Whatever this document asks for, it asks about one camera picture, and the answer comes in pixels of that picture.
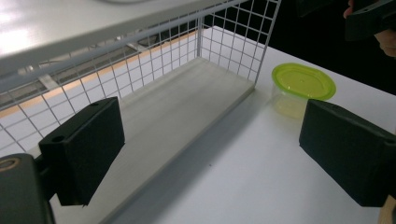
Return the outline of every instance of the white table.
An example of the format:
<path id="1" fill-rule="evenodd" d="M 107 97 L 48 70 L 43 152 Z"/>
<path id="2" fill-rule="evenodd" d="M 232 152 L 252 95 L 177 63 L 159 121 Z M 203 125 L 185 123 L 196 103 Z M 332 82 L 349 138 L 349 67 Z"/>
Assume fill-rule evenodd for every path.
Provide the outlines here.
<path id="1" fill-rule="evenodd" d="M 330 75 L 330 102 L 394 132 L 396 97 L 268 49 L 256 90 L 157 175 L 110 223 L 376 223 L 300 147 L 302 122 L 269 104 L 271 71 L 302 63 Z"/>

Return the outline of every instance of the wire rack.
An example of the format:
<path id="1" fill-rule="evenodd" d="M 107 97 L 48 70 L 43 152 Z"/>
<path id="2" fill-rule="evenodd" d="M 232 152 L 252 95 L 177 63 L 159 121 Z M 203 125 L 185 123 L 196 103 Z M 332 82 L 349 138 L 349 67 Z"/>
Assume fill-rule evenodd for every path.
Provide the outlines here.
<path id="1" fill-rule="evenodd" d="M 0 74 L 0 157 L 27 152 L 84 106 L 122 99 L 197 57 L 257 81 L 279 5 L 225 1 Z"/>

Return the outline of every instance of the upper shelf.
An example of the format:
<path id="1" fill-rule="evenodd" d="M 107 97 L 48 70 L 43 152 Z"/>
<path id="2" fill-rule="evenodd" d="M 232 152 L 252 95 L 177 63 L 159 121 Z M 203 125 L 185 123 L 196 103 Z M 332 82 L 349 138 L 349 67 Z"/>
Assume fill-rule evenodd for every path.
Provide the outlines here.
<path id="1" fill-rule="evenodd" d="M 0 0 L 0 67 L 30 63 L 224 0 Z"/>

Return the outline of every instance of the plastic container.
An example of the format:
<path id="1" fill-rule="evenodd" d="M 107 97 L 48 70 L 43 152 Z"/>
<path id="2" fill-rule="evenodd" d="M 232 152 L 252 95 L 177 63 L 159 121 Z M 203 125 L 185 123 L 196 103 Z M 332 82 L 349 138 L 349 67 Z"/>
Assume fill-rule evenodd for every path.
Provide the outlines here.
<path id="1" fill-rule="evenodd" d="M 272 72 L 272 103 L 282 115 L 302 119 L 308 99 L 328 100 L 335 94 L 332 79 L 318 69 L 298 63 L 282 63 Z"/>

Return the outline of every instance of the white shelf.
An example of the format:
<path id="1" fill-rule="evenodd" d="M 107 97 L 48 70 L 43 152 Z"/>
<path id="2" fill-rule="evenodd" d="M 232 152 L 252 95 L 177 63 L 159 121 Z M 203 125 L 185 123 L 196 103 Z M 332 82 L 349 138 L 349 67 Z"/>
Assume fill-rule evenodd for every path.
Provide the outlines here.
<path id="1" fill-rule="evenodd" d="M 57 223 L 99 223 L 254 90 L 254 83 L 198 58 L 120 102 L 126 143 L 86 207 L 60 207 Z"/>
<path id="2" fill-rule="evenodd" d="M 224 0 L 0 0 L 0 67 L 11 72 Z"/>

